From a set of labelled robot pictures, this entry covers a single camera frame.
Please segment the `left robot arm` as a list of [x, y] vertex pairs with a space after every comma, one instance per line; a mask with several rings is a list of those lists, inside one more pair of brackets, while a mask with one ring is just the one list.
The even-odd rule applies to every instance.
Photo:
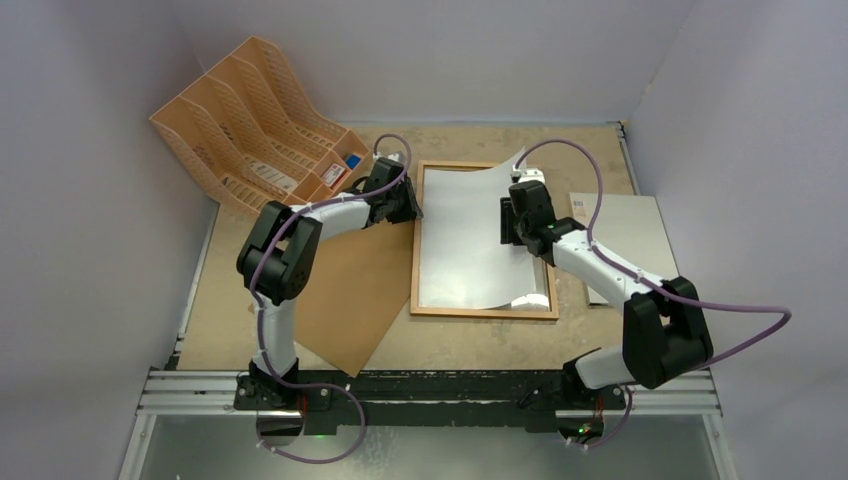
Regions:
[[421, 216], [408, 165], [395, 154], [375, 160], [368, 176], [330, 199], [263, 206], [236, 270], [251, 292], [257, 317], [258, 348], [248, 376], [272, 408], [287, 408], [297, 399], [295, 299], [311, 276], [319, 244], [383, 221], [405, 223]]

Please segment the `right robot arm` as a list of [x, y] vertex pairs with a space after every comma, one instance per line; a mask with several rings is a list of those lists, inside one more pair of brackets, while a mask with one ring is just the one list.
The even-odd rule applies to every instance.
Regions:
[[620, 257], [592, 244], [585, 226], [556, 217], [541, 181], [511, 185], [500, 210], [502, 243], [523, 246], [577, 277], [622, 316], [619, 346], [564, 364], [561, 392], [569, 404], [584, 407], [607, 386], [636, 383], [654, 389], [712, 359], [712, 340], [691, 281], [640, 276], [630, 264], [616, 269]]

